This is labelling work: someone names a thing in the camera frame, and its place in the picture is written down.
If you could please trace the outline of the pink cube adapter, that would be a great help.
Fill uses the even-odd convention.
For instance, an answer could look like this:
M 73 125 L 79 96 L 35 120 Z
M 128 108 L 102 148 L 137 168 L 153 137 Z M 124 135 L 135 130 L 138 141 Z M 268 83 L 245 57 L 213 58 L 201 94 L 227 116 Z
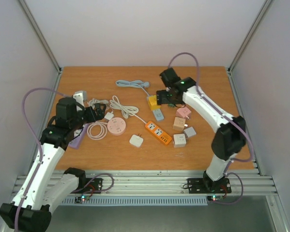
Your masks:
M 187 107 L 178 108 L 176 111 L 176 117 L 190 119 L 191 118 L 191 110 Z

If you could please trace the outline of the yellow cube socket adapter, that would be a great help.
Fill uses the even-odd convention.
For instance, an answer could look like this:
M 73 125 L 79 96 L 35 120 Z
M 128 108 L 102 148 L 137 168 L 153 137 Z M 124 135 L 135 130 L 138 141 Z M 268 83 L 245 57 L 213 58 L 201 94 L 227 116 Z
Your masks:
M 160 109 L 161 106 L 157 104 L 157 96 L 150 95 L 147 97 L 147 102 L 151 111 Z

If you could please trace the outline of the blue power strip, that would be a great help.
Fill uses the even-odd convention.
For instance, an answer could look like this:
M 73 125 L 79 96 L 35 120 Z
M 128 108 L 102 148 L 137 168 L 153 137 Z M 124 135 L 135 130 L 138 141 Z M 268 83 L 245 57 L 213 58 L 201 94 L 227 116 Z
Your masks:
M 150 95 L 146 88 L 150 86 L 149 82 L 143 82 L 141 80 L 127 81 L 127 80 L 117 80 L 116 86 L 118 87 L 133 87 L 142 89 L 147 95 L 147 103 L 149 105 L 149 109 L 152 111 L 156 121 L 164 120 L 164 115 L 161 111 L 161 106 L 157 105 L 157 96 Z

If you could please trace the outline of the tan cube adapter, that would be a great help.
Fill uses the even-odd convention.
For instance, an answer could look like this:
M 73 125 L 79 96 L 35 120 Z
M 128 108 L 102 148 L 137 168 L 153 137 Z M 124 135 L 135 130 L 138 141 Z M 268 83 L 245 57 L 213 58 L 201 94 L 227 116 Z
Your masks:
M 186 120 L 181 117 L 175 117 L 173 122 L 173 130 L 182 132 L 185 128 L 187 128 Z

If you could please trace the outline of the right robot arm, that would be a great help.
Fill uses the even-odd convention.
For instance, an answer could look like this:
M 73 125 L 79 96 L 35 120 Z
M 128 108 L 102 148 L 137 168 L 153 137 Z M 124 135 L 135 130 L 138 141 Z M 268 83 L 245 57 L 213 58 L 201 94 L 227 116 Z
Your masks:
M 229 162 L 246 145 L 246 122 L 242 116 L 234 117 L 224 111 L 197 86 L 191 77 L 181 79 L 173 68 L 159 74 L 166 90 L 156 92 L 158 104 L 185 104 L 206 120 L 215 132 L 211 144 L 214 153 L 209 167 L 203 173 L 203 185 L 207 192 L 214 192 L 225 178 Z

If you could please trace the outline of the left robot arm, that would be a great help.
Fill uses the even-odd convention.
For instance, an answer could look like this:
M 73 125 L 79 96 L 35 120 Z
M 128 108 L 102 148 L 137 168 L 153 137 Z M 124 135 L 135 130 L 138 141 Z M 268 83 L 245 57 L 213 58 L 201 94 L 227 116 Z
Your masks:
M 21 189 L 10 203 L 3 203 L 0 216 L 15 231 L 44 232 L 61 202 L 73 191 L 87 188 L 84 170 L 68 168 L 61 179 L 47 189 L 52 173 L 74 139 L 75 131 L 85 124 L 101 120 L 106 105 L 96 103 L 85 107 L 79 95 L 58 101 L 53 116 L 39 140 L 40 148 Z

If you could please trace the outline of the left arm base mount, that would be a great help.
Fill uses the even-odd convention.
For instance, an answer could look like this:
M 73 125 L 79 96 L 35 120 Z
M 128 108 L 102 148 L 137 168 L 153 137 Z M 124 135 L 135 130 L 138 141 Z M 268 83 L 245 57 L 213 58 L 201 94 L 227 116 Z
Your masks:
M 95 178 L 92 180 L 82 191 L 81 193 L 96 193 L 100 194 L 103 187 L 103 179 L 102 178 Z

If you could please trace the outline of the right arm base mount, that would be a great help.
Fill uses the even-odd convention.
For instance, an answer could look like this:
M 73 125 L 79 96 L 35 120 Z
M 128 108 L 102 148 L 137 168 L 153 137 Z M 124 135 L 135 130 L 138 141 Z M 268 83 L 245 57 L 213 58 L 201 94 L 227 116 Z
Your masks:
M 223 178 L 218 181 L 213 190 L 208 190 L 203 183 L 202 178 L 188 178 L 187 182 L 183 184 L 183 189 L 187 189 L 189 194 L 222 194 L 232 193 L 230 181 L 228 178 Z

